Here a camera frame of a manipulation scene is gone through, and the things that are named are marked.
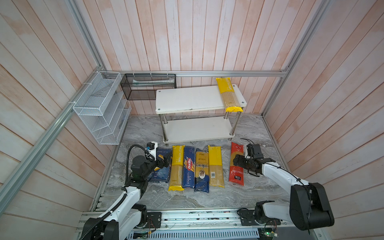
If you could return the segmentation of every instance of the shelf lower board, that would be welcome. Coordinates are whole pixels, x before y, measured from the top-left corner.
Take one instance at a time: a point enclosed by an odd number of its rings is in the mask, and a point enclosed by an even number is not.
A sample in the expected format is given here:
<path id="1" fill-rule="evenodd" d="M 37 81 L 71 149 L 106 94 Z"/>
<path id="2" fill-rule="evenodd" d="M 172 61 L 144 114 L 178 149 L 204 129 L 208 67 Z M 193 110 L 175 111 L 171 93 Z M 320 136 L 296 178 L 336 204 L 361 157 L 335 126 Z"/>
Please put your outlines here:
<path id="1" fill-rule="evenodd" d="M 165 124 L 168 137 L 165 143 L 232 138 L 231 129 L 229 119 L 223 116 L 170 120 Z"/>

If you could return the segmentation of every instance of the gray marble surface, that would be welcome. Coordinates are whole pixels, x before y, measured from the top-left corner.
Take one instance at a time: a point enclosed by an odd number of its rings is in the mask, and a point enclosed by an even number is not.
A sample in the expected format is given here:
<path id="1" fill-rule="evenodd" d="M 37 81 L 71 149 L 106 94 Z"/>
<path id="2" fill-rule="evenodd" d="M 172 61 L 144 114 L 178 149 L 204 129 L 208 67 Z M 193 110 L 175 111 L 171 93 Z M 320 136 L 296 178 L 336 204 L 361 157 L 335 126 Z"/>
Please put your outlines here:
<path id="1" fill-rule="evenodd" d="M 167 116 L 168 120 L 198 117 L 207 116 Z M 235 116 L 230 116 L 229 119 L 233 123 Z M 240 138 L 248 138 L 255 144 L 260 144 L 264 157 L 273 158 L 282 165 L 260 116 L 244 114 L 240 117 L 235 137 L 232 141 L 238 144 L 248 144 L 246 140 Z M 132 144 L 145 146 L 147 142 L 151 141 L 158 142 L 160 148 L 172 148 L 172 146 L 166 147 L 162 142 L 162 129 L 158 116 L 130 116 L 110 179 L 100 199 L 99 210 L 107 209 L 121 194 L 121 186 L 125 180 L 127 147 Z M 139 203 L 147 205 L 148 209 L 237 208 L 254 207 L 256 202 L 264 200 L 274 200 L 276 202 L 289 201 L 288 193 L 263 175 L 261 177 L 254 177 L 245 172 L 244 186 L 228 181 L 231 153 L 231 142 L 228 139 L 184 142 L 180 144 L 195 146 L 200 149 L 205 148 L 208 144 L 221 146 L 225 188 L 210 187 L 209 193 L 194 192 L 193 189 L 168 191 L 168 184 L 166 183 L 149 183 L 147 191 L 139 201 Z M 142 154 L 142 150 L 134 148 L 131 151 L 129 164 L 132 158 L 139 154 Z"/>

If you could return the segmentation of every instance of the spaghetti package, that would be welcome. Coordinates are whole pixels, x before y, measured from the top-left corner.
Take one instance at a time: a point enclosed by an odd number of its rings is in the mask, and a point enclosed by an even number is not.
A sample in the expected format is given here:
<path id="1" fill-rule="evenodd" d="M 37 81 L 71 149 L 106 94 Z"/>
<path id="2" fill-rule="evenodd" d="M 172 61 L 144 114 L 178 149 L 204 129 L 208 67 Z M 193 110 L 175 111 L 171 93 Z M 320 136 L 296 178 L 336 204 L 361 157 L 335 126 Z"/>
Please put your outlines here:
<path id="1" fill-rule="evenodd" d="M 171 151 L 172 151 L 172 149 L 161 149 L 161 148 L 158 148 L 156 150 L 156 158 L 164 159 L 164 157 L 167 156 Z M 165 182 L 165 183 L 168 183 L 169 182 L 170 165 L 171 165 L 171 162 L 169 163 L 168 167 L 163 167 L 163 168 L 160 168 L 160 169 L 158 169 L 156 171 L 153 171 L 150 174 L 150 178 L 148 179 L 148 181 L 149 182 Z"/>
<path id="2" fill-rule="evenodd" d="M 195 147 L 184 147 L 183 188 L 195 187 Z"/>
<path id="3" fill-rule="evenodd" d="M 208 153 L 196 151 L 195 192 L 209 192 L 209 161 Z"/>
<path id="4" fill-rule="evenodd" d="M 233 160 L 235 159 L 236 154 L 243 155 L 244 146 L 232 142 L 231 162 L 229 165 L 229 181 L 244 186 L 244 169 L 242 167 L 233 165 Z"/>
<path id="5" fill-rule="evenodd" d="M 223 100 L 226 112 L 242 112 L 240 103 L 237 100 L 230 78 L 216 78 L 221 99 Z"/>
<path id="6" fill-rule="evenodd" d="M 209 185 L 224 187 L 223 163 L 221 161 L 221 147 L 208 145 L 209 155 Z"/>
<path id="7" fill-rule="evenodd" d="M 172 167 L 170 169 L 170 179 L 168 191 L 176 190 L 183 191 L 183 159 L 184 159 L 184 147 L 173 146 L 172 152 Z"/>

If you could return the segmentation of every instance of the wall-mounted basket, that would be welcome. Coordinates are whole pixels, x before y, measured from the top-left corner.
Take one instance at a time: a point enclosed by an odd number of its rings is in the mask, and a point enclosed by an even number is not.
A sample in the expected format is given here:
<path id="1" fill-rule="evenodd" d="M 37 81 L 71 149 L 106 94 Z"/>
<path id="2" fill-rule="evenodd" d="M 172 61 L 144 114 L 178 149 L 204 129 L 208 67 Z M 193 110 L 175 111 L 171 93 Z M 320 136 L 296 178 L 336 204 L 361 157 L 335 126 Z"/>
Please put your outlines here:
<path id="1" fill-rule="evenodd" d="M 128 100 L 156 100 L 156 90 L 176 88 L 176 75 L 167 73 L 126 73 L 121 87 Z"/>
<path id="2" fill-rule="evenodd" d="M 73 107 L 99 144 L 119 144 L 131 112 L 123 92 L 114 94 L 120 81 L 120 73 L 99 72 Z"/>

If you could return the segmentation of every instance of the pastatime pasta package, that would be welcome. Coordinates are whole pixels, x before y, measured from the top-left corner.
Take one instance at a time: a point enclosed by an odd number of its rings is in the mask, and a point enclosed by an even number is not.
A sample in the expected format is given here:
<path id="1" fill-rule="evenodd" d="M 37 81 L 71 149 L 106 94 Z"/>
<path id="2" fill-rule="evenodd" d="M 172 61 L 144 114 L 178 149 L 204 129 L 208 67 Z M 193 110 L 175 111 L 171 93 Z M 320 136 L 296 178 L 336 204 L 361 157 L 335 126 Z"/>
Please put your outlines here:
<path id="1" fill-rule="evenodd" d="M 230 78 L 216 78 L 221 99 L 223 100 L 226 112 L 242 112 L 240 103 L 237 100 Z"/>
<path id="2" fill-rule="evenodd" d="M 221 147 L 208 145 L 209 155 L 209 185 L 224 187 L 223 163 L 221 160 Z"/>
<path id="3" fill-rule="evenodd" d="M 170 169 L 170 179 L 168 191 L 176 190 L 183 191 L 183 160 L 184 160 L 184 147 L 172 147 L 172 167 Z"/>

